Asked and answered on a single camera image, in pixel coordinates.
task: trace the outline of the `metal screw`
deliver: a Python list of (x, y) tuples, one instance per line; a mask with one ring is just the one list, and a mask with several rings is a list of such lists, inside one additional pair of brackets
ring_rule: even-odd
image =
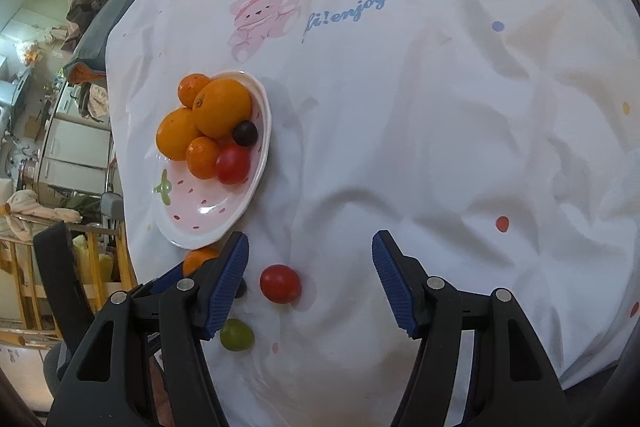
[(176, 286), (181, 292), (186, 292), (187, 290), (193, 288), (195, 285), (196, 283), (193, 282), (193, 279), (180, 279)]
[(444, 280), (440, 277), (429, 277), (427, 279), (427, 286), (432, 290), (442, 290), (444, 288)]
[(504, 288), (500, 288), (496, 293), (495, 297), (498, 301), (509, 302), (511, 300), (511, 292), (509, 290), (505, 290)]
[(111, 296), (111, 302), (114, 304), (122, 304), (127, 300), (127, 292), (116, 292)]

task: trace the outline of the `teddy bear illustration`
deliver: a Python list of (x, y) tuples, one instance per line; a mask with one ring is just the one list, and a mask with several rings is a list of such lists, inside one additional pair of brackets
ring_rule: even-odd
[(300, 0), (237, 0), (229, 7), (236, 30), (228, 45), (236, 62), (246, 62), (264, 39), (283, 37), (302, 12)]

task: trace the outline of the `large orange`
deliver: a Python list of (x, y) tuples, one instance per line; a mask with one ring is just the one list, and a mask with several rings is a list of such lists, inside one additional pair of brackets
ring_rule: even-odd
[(250, 117), (251, 95), (232, 78), (212, 80), (193, 103), (198, 129), (216, 140), (229, 136), (236, 125)]
[(200, 136), (187, 147), (187, 168), (201, 180), (210, 180), (216, 175), (216, 160), (220, 146), (208, 136)]
[(202, 136), (193, 120), (191, 109), (181, 107), (171, 111), (160, 122), (156, 132), (156, 146), (170, 160), (186, 160), (187, 147), (198, 136)]
[(202, 247), (197, 250), (191, 250), (187, 257), (182, 261), (182, 275), (185, 277), (190, 276), (195, 272), (205, 261), (209, 259), (217, 259), (220, 252), (212, 247)]
[(198, 93), (210, 82), (211, 79), (205, 74), (188, 74), (178, 84), (178, 99), (184, 107), (192, 108)]

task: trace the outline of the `plate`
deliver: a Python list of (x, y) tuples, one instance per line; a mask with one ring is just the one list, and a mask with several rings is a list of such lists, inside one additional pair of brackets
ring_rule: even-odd
[(154, 219), (164, 237), (188, 250), (220, 240), (244, 214), (264, 172), (271, 139), (271, 110), (260, 81), (244, 71), (223, 71), (211, 78), (233, 78), (248, 89), (258, 141), (251, 147), (249, 173), (237, 185), (223, 185), (215, 178), (199, 180), (187, 162), (170, 161), (158, 153), (152, 186)]

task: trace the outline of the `pink dot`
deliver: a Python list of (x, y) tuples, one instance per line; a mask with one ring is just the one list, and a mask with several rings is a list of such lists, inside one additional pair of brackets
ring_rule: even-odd
[(507, 216), (500, 216), (495, 220), (495, 228), (502, 233), (506, 232), (509, 229), (509, 218)]

